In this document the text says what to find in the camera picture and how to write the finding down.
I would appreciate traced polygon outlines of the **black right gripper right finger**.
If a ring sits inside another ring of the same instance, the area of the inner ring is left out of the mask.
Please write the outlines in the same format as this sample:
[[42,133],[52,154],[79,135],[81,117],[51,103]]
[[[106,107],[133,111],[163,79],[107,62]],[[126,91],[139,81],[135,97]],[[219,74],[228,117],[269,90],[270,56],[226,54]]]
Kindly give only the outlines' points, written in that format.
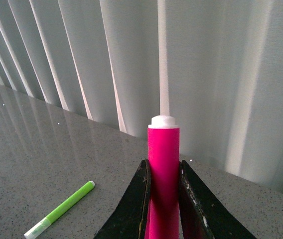
[[179,209],[185,239],[254,239],[185,161],[179,166]]

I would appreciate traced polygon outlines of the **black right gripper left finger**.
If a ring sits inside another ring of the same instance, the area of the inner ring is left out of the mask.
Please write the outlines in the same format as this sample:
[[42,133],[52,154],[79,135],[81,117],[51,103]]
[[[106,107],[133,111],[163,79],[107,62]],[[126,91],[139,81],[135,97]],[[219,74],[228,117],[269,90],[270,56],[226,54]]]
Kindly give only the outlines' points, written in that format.
[[96,239],[144,239],[150,202],[149,161],[139,164],[117,207],[96,233]]

